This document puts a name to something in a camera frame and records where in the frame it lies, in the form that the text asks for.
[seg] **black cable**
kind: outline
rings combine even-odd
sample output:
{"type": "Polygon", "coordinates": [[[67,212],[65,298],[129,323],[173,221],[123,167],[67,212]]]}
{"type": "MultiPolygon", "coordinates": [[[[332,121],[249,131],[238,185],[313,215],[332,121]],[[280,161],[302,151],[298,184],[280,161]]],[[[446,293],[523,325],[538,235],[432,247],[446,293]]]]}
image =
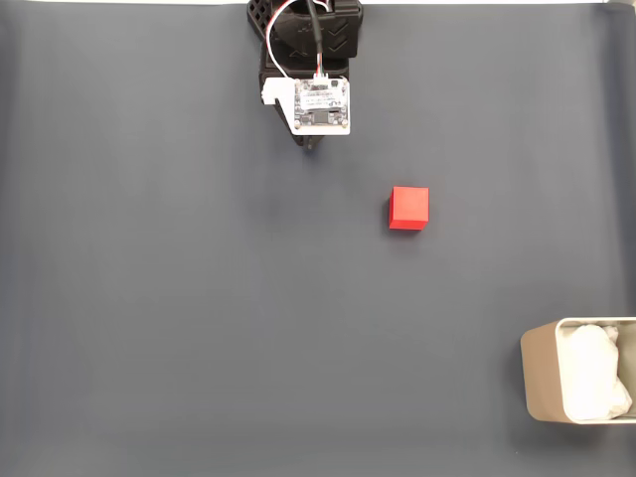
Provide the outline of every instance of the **black cable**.
{"type": "Polygon", "coordinates": [[[320,22],[318,21],[318,13],[313,0],[307,0],[307,8],[311,17],[311,29],[314,31],[314,40],[316,42],[316,53],[322,53],[322,31],[320,31],[320,22]]]}

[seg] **red cube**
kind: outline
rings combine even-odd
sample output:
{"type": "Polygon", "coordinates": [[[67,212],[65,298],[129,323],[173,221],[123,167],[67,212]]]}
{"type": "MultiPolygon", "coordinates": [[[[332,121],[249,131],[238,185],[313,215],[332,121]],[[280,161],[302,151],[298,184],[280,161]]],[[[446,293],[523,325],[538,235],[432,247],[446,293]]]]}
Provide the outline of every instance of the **red cube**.
{"type": "Polygon", "coordinates": [[[394,187],[389,200],[389,229],[421,231],[428,224],[428,188],[394,187]]]}

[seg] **white tissue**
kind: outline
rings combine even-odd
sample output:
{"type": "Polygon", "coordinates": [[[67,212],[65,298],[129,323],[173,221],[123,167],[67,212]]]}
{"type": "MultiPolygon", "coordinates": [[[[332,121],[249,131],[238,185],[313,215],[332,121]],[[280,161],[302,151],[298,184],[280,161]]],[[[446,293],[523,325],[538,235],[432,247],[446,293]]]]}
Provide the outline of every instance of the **white tissue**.
{"type": "Polygon", "coordinates": [[[631,407],[632,398],[618,379],[617,339],[614,326],[560,329],[563,404],[571,418],[612,419],[631,407]]]}

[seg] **cable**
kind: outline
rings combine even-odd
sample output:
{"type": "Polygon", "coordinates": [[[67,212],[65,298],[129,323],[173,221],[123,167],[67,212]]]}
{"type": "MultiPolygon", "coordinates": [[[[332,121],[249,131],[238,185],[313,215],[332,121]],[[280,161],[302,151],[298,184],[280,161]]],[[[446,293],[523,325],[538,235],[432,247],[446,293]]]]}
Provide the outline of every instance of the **cable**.
{"type": "MultiPolygon", "coordinates": [[[[280,63],[276,60],[276,57],[274,56],[274,52],[271,50],[271,30],[274,26],[274,23],[276,23],[276,20],[278,19],[278,17],[280,16],[280,14],[283,12],[283,10],[285,10],[285,8],[287,8],[289,5],[291,5],[292,3],[296,2],[297,0],[286,0],[285,3],[283,3],[278,10],[276,10],[276,12],[271,16],[271,20],[269,20],[269,23],[267,24],[267,28],[265,30],[265,42],[267,43],[267,51],[269,52],[269,56],[271,57],[271,60],[273,61],[273,63],[276,65],[276,67],[278,68],[278,70],[282,73],[282,75],[286,78],[289,78],[289,75],[287,74],[287,72],[282,68],[282,66],[280,65],[280,63]]],[[[320,5],[321,7],[323,7],[325,10],[327,10],[328,12],[331,11],[331,9],[329,8],[329,4],[327,2],[323,2],[321,0],[313,0],[313,2],[317,5],[320,5]]],[[[318,63],[318,70],[322,71],[322,55],[319,55],[319,58],[317,60],[318,63]]]]}
{"type": "Polygon", "coordinates": [[[307,10],[311,17],[311,30],[314,32],[314,42],[316,43],[316,53],[318,54],[316,75],[322,77],[322,32],[320,31],[320,22],[316,13],[316,6],[313,0],[307,0],[307,10]]]}

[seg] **circuit board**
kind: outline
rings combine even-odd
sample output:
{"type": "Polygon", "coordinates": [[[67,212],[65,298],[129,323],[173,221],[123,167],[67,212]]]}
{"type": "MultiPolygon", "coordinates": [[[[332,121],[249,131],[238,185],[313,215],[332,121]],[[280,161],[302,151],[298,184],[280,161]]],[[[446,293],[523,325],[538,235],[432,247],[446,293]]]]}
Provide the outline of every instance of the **circuit board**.
{"type": "Polygon", "coordinates": [[[349,82],[344,79],[297,79],[294,92],[294,126],[347,127],[349,82]]]}

